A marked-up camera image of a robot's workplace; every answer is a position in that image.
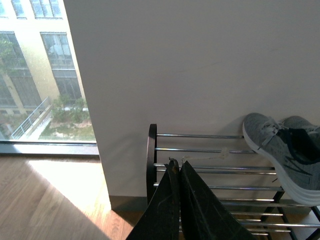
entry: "gray sneaker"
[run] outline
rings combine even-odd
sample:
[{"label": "gray sneaker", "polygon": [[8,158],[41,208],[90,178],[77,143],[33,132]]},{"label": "gray sneaker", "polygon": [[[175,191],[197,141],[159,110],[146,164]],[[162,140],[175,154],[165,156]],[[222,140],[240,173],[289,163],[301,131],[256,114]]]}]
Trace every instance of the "gray sneaker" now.
[{"label": "gray sneaker", "polygon": [[259,113],[244,119],[243,136],[274,165],[282,188],[297,203],[320,205],[320,150],[304,129],[292,129]]},{"label": "gray sneaker", "polygon": [[283,121],[283,125],[290,129],[304,129],[313,143],[320,149],[320,125],[313,125],[301,116],[288,117]]}]

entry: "building window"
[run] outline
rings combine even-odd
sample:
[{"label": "building window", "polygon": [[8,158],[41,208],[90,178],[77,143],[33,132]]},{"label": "building window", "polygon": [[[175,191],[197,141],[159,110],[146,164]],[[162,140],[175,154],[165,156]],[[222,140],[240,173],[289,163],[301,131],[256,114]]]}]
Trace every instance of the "building window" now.
[{"label": "building window", "polygon": [[66,34],[41,34],[60,95],[73,104],[81,98],[80,87]]},{"label": "building window", "polygon": [[52,69],[75,69],[66,34],[41,34]]},{"label": "building window", "polygon": [[31,0],[36,18],[61,18],[58,0]]},{"label": "building window", "polygon": [[26,60],[14,33],[0,33],[1,59],[7,71],[28,69]]},{"label": "building window", "polygon": [[20,0],[11,0],[15,11],[15,15],[18,19],[26,19],[24,9],[22,8]]},{"label": "building window", "polygon": [[6,17],[6,11],[5,11],[5,7],[2,3],[2,0],[0,0],[0,18]]},{"label": "building window", "polygon": [[1,70],[10,77],[24,107],[41,103],[38,90],[14,33],[0,33]]},{"label": "building window", "polygon": [[16,107],[15,101],[1,74],[0,74],[0,107],[2,108]]}]

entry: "shoe rack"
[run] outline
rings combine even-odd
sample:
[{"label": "shoe rack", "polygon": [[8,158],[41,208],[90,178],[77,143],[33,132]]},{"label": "shoe rack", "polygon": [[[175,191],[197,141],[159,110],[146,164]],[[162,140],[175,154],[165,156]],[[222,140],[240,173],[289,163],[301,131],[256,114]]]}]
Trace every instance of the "shoe rack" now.
[{"label": "shoe rack", "polygon": [[[181,165],[189,161],[223,205],[257,239],[319,239],[318,207],[292,201],[269,161],[246,146],[241,135],[158,133],[157,125],[151,124],[146,167],[148,203],[166,170],[164,164],[175,158]],[[222,156],[225,149],[227,156]]]}]

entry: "tree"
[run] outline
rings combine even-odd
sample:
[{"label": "tree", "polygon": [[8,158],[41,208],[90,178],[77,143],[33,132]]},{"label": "tree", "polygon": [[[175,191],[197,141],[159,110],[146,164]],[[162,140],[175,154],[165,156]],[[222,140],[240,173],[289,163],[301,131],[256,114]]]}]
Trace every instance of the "tree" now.
[{"label": "tree", "polygon": [[0,74],[8,74],[11,70],[10,67],[6,66],[5,61],[11,58],[13,54],[12,47],[12,42],[0,37]]}]

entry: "building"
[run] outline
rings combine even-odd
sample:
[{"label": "building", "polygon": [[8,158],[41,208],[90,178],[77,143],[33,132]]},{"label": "building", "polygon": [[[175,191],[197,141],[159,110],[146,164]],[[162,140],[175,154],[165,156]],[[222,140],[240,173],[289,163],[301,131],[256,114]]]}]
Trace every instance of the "building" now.
[{"label": "building", "polygon": [[85,98],[62,0],[0,0],[0,113]]}]

